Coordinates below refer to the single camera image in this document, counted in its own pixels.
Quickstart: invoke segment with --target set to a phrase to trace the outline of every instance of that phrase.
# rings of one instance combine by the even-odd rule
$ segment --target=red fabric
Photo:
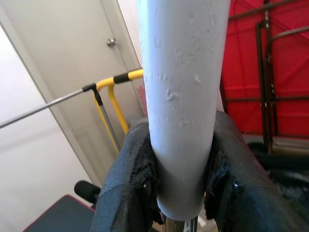
[[[259,8],[263,0],[232,0],[230,16]],[[229,98],[259,98],[260,86],[254,26],[264,14],[229,22],[222,82]],[[272,36],[309,26],[309,0],[296,0],[270,10]],[[262,30],[263,50],[266,45]],[[276,40],[272,44],[277,96],[309,96],[309,32]],[[260,102],[229,102],[228,113],[243,132],[262,132]],[[309,101],[280,101],[277,104],[279,134],[309,136]]]

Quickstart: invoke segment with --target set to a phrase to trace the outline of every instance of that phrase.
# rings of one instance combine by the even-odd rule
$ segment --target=white pipe
[[[139,0],[158,205],[173,220],[202,206],[230,0]]]

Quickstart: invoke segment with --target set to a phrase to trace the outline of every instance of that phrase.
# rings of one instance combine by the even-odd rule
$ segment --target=red trim
[[[85,203],[81,202],[80,200],[76,199],[75,197],[71,196],[71,195],[64,195],[63,197],[61,197],[58,201],[56,201],[54,204],[56,204],[57,202],[59,202],[60,200],[62,200],[63,198],[65,197],[70,197],[72,199],[74,199],[75,201],[77,201],[79,204],[83,205],[84,207],[86,207],[87,209],[90,209],[92,212],[94,212],[95,210],[93,208],[90,208],[88,205],[86,205]],[[27,229],[29,229],[30,226],[32,226],[37,220],[40,219],[40,217],[45,214],[51,207],[53,207],[52,204],[48,209],[46,209],[37,219],[35,219],[30,225],[28,225],[24,230],[23,232],[26,232]]]

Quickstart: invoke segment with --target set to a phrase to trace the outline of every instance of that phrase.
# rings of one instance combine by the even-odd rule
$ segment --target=black mesh fabric
[[[218,112],[206,171],[205,209],[223,232],[309,231],[280,195],[234,122]]]
[[[148,123],[126,135],[98,197],[91,232],[147,232],[162,223],[156,203],[155,156]]]

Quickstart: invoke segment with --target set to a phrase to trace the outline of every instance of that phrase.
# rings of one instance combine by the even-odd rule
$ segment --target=white door
[[[39,75],[32,75],[32,78],[46,99],[46,92],[55,99],[86,84],[127,72],[122,54],[126,43],[116,38],[116,46],[109,48],[106,45],[106,41],[114,38],[114,35],[103,2],[0,0],[0,7],[29,57],[24,58],[21,53],[20,56],[26,67],[29,60],[33,62]],[[10,36],[5,23],[2,22],[2,25]],[[41,89],[41,85],[46,86],[47,91]],[[126,116],[142,116],[131,83],[117,86],[115,93]],[[101,96],[122,143],[124,134],[107,99],[106,90],[102,90]],[[78,151],[80,160],[83,156],[87,157],[92,170],[102,182],[117,153],[99,118],[92,93],[63,102],[58,108],[64,120],[56,119],[73,149]]]

